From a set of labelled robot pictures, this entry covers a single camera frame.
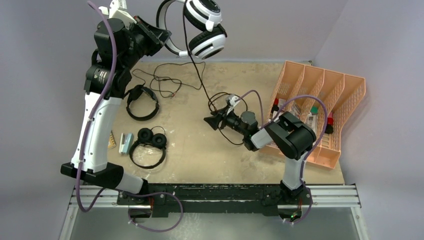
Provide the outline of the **white and black headphones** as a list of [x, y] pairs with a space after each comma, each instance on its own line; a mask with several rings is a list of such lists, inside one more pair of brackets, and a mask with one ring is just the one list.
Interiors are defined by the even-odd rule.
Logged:
[[182, 16], [199, 34], [188, 43], [186, 50], [177, 47], [171, 39], [165, 43], [167, 50], [182, 58], [189, 55], [205, 60], [220, 53], [228, 38], [222, 25], [222, 10], [214, 0], [180, 0]]

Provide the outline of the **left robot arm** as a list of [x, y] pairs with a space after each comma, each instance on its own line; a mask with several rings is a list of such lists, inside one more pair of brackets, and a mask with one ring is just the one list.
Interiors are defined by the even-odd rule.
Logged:
[[108, 161], [107, 142], [131, 81], [131, 69], [144, 56], [156, 54], [171, 37], [169, 30], [131, 18], [129, 25], [109, 18], [94, 32], [96, 49], [85, 74], [85, 111], [77, 148], [61, 174], [106, 189], [129, 192], [138, 205], [149, 199], [147, 181]]

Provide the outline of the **black over-ear headphones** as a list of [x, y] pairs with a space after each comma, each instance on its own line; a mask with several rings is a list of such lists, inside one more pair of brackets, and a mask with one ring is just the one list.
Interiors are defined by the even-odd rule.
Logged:
[[[166, 159], [168, 140], [165, 133], [153, 133], [153, 129], [156, 127], [157, 126], [154, 126], [153, 128], [141, 128], [137, 133], [136, 141], [131, 145], [129, 149], [128, 155], [131, 162], [141, 169], [152, 170], [160, 166]], [[161, 157], [158, 162], [153, 165], [138, 164], [133, 158], [134, 151], [137, 147], [151, 147], [154, 149], [161, 150]]]

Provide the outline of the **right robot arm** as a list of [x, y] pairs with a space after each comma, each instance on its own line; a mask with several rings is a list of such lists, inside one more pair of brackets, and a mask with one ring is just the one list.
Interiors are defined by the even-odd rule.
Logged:
[[317, 140], [315, 132], [290, 112], [284, 112], [277, 121], [269, 122], [259, 127], [256, 115], [251, 111], [244, 111], [240, 116], [233, 111], [220, 109], [212, 111], [211, 116], [203, 120], [213, 130], [222, 130], [225, 127], [236, 131], [243, 136], [242, 145], [249, 151], [256, 152], [270, 143], [274, 143], [286, 157], [285, 170], [281, 180], [282, 200], [288, 204], [300, 198], [305, 189], [303, 171], [305, 163], [303, 155], [311, 151]]

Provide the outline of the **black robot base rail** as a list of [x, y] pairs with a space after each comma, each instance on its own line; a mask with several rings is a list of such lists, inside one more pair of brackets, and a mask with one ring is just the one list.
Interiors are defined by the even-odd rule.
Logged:
[[133, 218], [166, 218], [171, 213], [260, 214], [299, 220], [311, 209], [311, 190], [305, 186], [289, 196], [280, 183], [149, 183], [142, 193], [119, 190], [118, 205], [128, 206]]

